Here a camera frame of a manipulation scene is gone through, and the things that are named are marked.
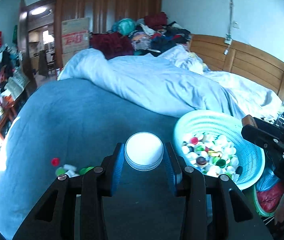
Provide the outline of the light blue perforated basket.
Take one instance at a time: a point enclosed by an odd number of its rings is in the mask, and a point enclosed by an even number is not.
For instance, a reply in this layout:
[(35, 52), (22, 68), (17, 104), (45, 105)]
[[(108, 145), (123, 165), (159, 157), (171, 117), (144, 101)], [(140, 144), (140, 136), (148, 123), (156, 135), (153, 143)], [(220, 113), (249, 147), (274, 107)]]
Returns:
[(243, 139), (239, 119), (209, 110), (182, 116), (173, 133), (175, 151), (204, 175), (227, 175), (241, 190), (254, 185), (265, 168), (263, 150)]

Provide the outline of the wooden headboard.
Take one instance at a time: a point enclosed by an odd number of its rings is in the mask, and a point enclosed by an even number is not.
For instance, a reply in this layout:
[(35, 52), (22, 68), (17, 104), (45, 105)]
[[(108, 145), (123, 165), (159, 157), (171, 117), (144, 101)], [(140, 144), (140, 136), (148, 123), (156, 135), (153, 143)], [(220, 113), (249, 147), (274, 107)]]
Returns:
[(237, 74), (273, 90), (284, 101), (284, 62), (258, 48), (239, 41), (231, 46), (224, 38), (193, 34), (190, 51), (213, 71)]

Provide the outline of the pile of clothes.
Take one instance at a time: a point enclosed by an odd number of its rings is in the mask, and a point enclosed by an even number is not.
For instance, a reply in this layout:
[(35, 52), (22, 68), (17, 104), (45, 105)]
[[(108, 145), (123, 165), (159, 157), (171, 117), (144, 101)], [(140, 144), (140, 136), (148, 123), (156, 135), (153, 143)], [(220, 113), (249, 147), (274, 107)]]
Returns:
[(176, 45), (186, 47), (190, 40), (190, 31), (175, 21), (168, 22), (166, 13), (160, 12), (136, 21), (123, 18), (106, 33), (92, 34), (90, 47), (101, 51), (109, 60), (117, 56), (147, 53), (158, 56)]

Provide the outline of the light blue duvet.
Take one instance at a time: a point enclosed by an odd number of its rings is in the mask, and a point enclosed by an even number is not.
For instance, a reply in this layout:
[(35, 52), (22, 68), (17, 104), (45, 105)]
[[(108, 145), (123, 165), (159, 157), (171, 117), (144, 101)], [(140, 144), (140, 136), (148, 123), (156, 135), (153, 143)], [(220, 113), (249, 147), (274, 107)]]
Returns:
[(118, 56), (106, 59), (97, 49), (76, 53), (59, 80), (86, 79), (150, 111), (181, 117), (211, 110), (241, 119), (277, 117), (277, 94), (237, 74), (210, 70), (199, 57), (175, 46), (159, 56)]

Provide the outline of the blue fleece blanket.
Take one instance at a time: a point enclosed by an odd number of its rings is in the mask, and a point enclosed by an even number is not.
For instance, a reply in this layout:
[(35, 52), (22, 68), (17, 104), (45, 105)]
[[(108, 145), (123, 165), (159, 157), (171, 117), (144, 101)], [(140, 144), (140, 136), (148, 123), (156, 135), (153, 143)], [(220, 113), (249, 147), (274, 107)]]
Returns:
[[(0, 152), (0, 232), (11, 239), (55, 179), (51, 161), (99, 165), (138, 132), (172, 140), (176, 118), (141, 108), (88, 80), (51, 81), (27, 100)], [(123, 166), (115, 195), (103, 200), (109, 239), (178, 239), (184, 200), (172, 195), (164, 164)]]

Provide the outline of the large white jar lid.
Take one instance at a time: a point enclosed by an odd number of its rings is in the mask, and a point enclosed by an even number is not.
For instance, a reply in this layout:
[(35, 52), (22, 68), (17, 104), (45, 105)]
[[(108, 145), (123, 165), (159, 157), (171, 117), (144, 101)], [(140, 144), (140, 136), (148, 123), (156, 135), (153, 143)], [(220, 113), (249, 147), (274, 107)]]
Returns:
[(164, 146), (162, 141), (149, 132), (139, 132), (130, 136), (125, 144), (125, 159), (135, 170), (150, 171), (162, 162)]

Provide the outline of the green bottle cap on blanket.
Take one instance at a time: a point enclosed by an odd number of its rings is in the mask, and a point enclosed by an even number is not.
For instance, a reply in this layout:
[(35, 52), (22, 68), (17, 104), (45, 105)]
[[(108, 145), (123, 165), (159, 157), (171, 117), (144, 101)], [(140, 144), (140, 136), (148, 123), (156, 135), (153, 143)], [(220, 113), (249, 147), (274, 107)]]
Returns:
[(55, 175), (58, 177), (62, 174), (65, 174), (66, 173), (66, 170), (63, 168), (63, 167), (58, 167), (55, 171)]

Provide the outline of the green basin with red bag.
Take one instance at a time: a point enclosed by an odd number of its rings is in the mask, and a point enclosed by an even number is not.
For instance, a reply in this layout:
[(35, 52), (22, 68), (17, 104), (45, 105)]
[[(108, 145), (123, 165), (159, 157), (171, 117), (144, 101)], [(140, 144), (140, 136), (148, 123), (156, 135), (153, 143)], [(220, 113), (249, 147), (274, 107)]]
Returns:
[(242, 192), (260, 217), (272, 218), (284, 194), (284, 183), (266, 167), (260, 179)]

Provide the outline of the brown wooden wardrobe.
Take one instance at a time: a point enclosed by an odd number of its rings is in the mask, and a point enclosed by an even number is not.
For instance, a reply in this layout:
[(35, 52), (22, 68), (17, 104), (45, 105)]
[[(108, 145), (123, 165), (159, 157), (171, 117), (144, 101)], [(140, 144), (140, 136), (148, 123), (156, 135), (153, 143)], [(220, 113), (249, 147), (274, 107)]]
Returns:
[(62, 67), (62, 21), (89, 18), (89, 30), (105, 33), (123, 18), (138, 20), (162, 10), (162, 0), (56, 0), (54, 11), (55, 55)]

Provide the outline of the cardboard box red print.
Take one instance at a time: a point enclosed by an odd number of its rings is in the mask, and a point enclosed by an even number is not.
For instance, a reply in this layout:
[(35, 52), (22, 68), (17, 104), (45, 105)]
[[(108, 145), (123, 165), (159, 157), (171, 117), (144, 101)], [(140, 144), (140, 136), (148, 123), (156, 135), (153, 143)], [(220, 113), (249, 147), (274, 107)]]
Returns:
[(62, 21), (61, 42), (63, 67), (77, 52), (89, 48), (89, 24), (90, 19), (87, 17)]

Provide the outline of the red bottle cap on blanket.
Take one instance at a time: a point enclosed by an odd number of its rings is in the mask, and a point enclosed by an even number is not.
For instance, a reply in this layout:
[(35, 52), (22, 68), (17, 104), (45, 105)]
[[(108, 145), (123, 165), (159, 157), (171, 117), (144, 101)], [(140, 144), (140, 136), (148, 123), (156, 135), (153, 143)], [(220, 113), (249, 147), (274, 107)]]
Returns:
[(53, 159), (51, 159), (51, 164), (52, 164), (54, 167), (57, 167), (57, 166), (60, 164), (60, 159), (59, 159), (59, 158), (53, 158)]

